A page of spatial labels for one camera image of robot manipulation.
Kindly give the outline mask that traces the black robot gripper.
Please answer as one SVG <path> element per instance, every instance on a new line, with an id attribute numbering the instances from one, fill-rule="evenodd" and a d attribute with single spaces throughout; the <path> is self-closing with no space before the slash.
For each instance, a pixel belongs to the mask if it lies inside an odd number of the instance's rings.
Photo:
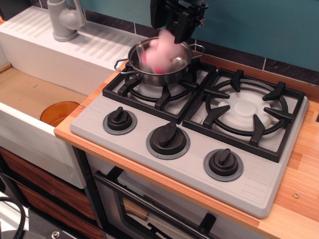
<path id="1" fill-rule="evenodd" d="M 196 27 L 204 25 L 204 13 L 208 9 L 205 0 L 151 0 L 151 25 L 153 29 L 168 30 L 174 18 L 175 44 L 189 40 Z"/>

